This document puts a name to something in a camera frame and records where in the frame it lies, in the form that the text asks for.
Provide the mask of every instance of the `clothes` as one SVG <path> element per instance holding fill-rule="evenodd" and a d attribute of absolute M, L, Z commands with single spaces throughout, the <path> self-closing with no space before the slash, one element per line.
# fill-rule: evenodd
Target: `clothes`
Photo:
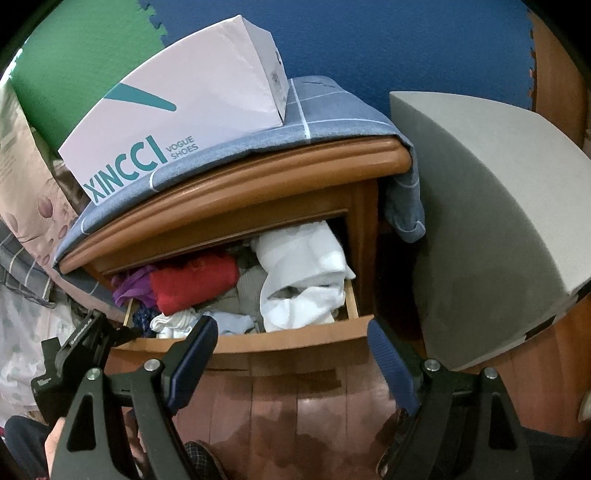
<path fill-rule="evenodd" d="M 149 309 L 156 306 L 156 295 L 150 285 L 150 273 L 158 270 L 153 265 L 146 265 L 129 277 L 113 292 L 115 305 L 123 306 L 130 299 L 138 299 Z"/>
<path fill-rule="evenodd" d="M 203 315 L 209 315 L 217 322 L 219 335 L 240 335 L 255 327 L 248 315 L 237 315 L 228 312 L 195 312 L 194 309 L 177 312 L 170 317 L 157 316 L 150 323 L 150 328 L 158 338 L 185 338 Z"/>
<path fill-rule="evenodd" d="M 150 322 L 150 328 L 156 332 L 158 338 L 184 338 L 195 326 L 199 316 L 194 309 L 181 310 L 170 316 L 164 313 Z"/>
<path fill-rule="evenodd" d="M 240 313 L 250 315 L 259 326 L 260 331 L 265 331 L 261 315 L 261 290 L 267 279 L 267 272 L 260 265 L 248 269 L 238 279 L 236 290 Z"/>
<path fill-rule="evenodd" d="M 236 260 L 240 275 L 244 275 L 247 270 L 258 265 L 256 254 L 246 240 L 240 245 L 230 245 L 225 250 Z"/>
<path fill-rule="evenodd" d="M 10 417 L 4 430 L 8 451 L 27 478 L 49 477 L 44 445 L 51 429 L 25 417 Z"/>
<path fill-rule="evenodd" d="M 39 305 L 51 306 L 53 282 L 0 219 L 0 283 Z"/>
<path fill-rule="evenodd" d="M 535 480 L 554 480 L 567 465 L 580 443 L 579 439 L 558 437 L 523 429 L 530 447 Z"/>
<path fill-rule="evenodd" d="M 231 255 L 208 252 L 183 268 L 163 268 L 150 273 L 157 305 L 166 316 L 213 299 L 236 285 L 239 273 Z"/>
<path fill-rule="evenodd" d="M 212 312 L 242 313 L 240 299 L 238 298 L 238 289 L 236 287 L 230 288 L 226 293 L 222 293 L 211 301 L 199 304 L 196 308 L 199 312 L 210 310 Z"/>
<path fill-rule="evenodd" d="M 355 274 L 326 222 L 263 233 L 252 248 L 268 273 L 261 291 L 265 331 L 334 322 L 332 311 L 345 304 L 345 278 Z"/>
<path fill-rule="evenodd" d="M 134 327 L 141 328 L 143 331 L 143 338 L 156 338 L 156 332 L 150 328 L 152 320 L 160 315 L 160 310 L 156 307 L 148 308 L 145 305 L 140 305 L 132 316 Z"/>
<path fill-rule="evenodd" d="M 255 322 L 249 315 L 236 315 L 228 312 L 204 312 L 217 323 L 219 335 L 241 335 L 250 332 L 255 327 Z"/>

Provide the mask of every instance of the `light blue cloth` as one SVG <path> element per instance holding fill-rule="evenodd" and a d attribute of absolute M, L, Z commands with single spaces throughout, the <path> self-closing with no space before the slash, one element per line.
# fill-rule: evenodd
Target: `light blue cloth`
<path fill-rule="evenodd" d="M 252 153 L 370 135 L 396 135 L 409 148 L 413 165 L 408 172 L 396 175 L 388 182 L 385 216 L 404 241 L 415 242 L 421 238 L 425 234 L 424 211 L 417 159 L 409 140 L 386 116 L 327 77 L 299 77 L 291 79 L 290 86 L 282 127 L 198 150 L 127 185 L 99 206 L 91 203 L 68 231 L 56 252 L 56 263 L 85 237 L 127 210 L 211 168 Z"/>

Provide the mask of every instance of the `red cloth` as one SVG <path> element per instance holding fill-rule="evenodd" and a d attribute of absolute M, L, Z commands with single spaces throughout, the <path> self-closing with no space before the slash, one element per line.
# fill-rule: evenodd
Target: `red cloth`
<path fill-rule="evenodd" d="M 169 316 L 230 290 L 238 282 L 236 260 L 227 253 L 206 253 L 182 268 L 150 273 L 159 310 Z"/>

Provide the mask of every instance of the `white cloth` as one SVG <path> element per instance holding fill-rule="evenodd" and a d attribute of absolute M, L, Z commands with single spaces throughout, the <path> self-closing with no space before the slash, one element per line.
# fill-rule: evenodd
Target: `white cloth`
<path fill-rule="evenodd" d="M 260 307 L 265 331 L 334 322 L 332 310 L 345 304 L 345 278 L 355 274 L 326 222 L 264 233 L 252 249 L 268 273 Z M 296 288 L 285 298 L 285 289 Z"/>
<path fill-rule="evenodd" d="M 158 338 L 184 338 L 195 326 L 199 316 L 194 309 L 181 310 L 171 316 L 161 313 L 150 322 Z"/>
<path fill-rule="evenodd" d="M 58 337 L 63 345 L 73 331 L 69 305 L 43 307 L 0 286 L 0 425 L 37 409 L 31 380 L 45 373 L 41 341 Z"/>
<path fill-rule="evenodd" d="M 158 338 L 185 338 L 202 315 L 209 315 L 217 322 L 220 335 L 239 335 L 255 327 L 249 315 L 237 315 L 228 312 L 195 312 L 194 309 L 182 310 L 167 317 L 164 314 L 155 317 L 150 322 L 150 328 L 156 332 Z"/>

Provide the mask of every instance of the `knee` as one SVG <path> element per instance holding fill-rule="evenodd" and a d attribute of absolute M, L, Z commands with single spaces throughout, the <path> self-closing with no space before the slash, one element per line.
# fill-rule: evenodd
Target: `knee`
<path fill-rule="evenodd" d="M 18 438 L 22 435 L 22 431 L 27 427 L 31 419 L 14 415 L 10 417 L 4 424 L 4 436 L 6 440 L 10 442 L 14 438 Z"/>

